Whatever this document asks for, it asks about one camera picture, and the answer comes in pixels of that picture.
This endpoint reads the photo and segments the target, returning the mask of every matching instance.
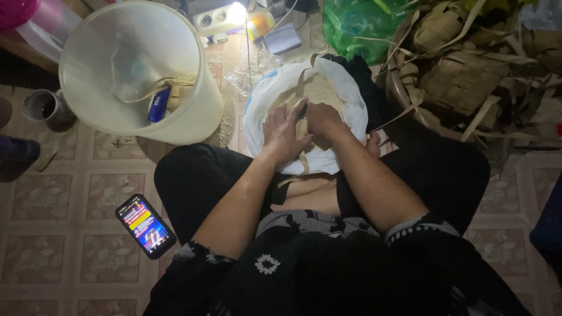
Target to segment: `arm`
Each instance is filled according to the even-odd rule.
[[[310,144],[312,135],[296,140],[301,99],[288,115],[285,105],[270,112],[264,123],[265,143],[246,172],[203,221],[192,241],[217,255],[238,259],[256,234],[265,192],[277,167],[294,159]]]
[[[309,103],[308,116],[309,128],[332,142],[353,195],[375,227],[386,232],[428,212],[416,193],[355,138],[333,107]]]

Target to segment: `hand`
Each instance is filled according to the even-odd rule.
[[[323,136],[331,141],[332,135],[349,131],[346,123],[342,121],[339,112],[326,103],[308,103],[309,131],[316,136]]]
[[[262,125],[265,141],[258,155],[275,162],[276,168],[295,159],[312,142],[312,134],[296,140],[298,115],[308,100],[308,97],[298,100],[288,115],[286,104],[271,109]]]

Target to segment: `white plastic bag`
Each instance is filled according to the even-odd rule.
[[[277,70],[276,76],[262,80],[254,88],[252,101],[242,121],[242,131],[252,155],[256,156],[264,146],[264,131],[261,124],[265,122],[269,108],[281,93],[297,85],[298,77],[307,68],[310,68],[310,61],[284,65]],[[336,94],[344,103],[343,121],[350,127],[353,135],[365,143],[367,108],[353,78],[340,64],[320,57],[316,58],[313,69],[306,70],[305,80],[315,73],[331,82],[336,89]],[[332,149],[313,150],[306,154],[306,158],[309,162],[310,174],[322,172],[334,174],[339,171],[336,155]],[[305,167],[297,159],[285,165],[281,173],[297,175],[304,169]]]

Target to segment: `blue package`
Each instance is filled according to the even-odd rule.
[[[154,98],[152,98],[152,103],[150,104],[150,110],[148,110],[148,120],[151,122],[159,122],[164,118],[164,113],[166,112],[166,107],[168,104],[168,98],[170,97],[170,90],[162,90],[156,92]]]

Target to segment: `black pants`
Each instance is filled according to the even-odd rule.
[[[381,157],[410,186],[431,212],[442,216],[464,234],[482,199],[490,166],[472,145],[435,135]],[[238,152],[198,143],[180,146],[156,166],[154,183],[171,224],[183,245],[205,217],[246,171],[252,158]],[[267,190],[261,217],[269,205],[282,204],[286,186],[277,189],[285,176],[276,174]],[[340,171],[338,204],[342,216],[362,216]]]

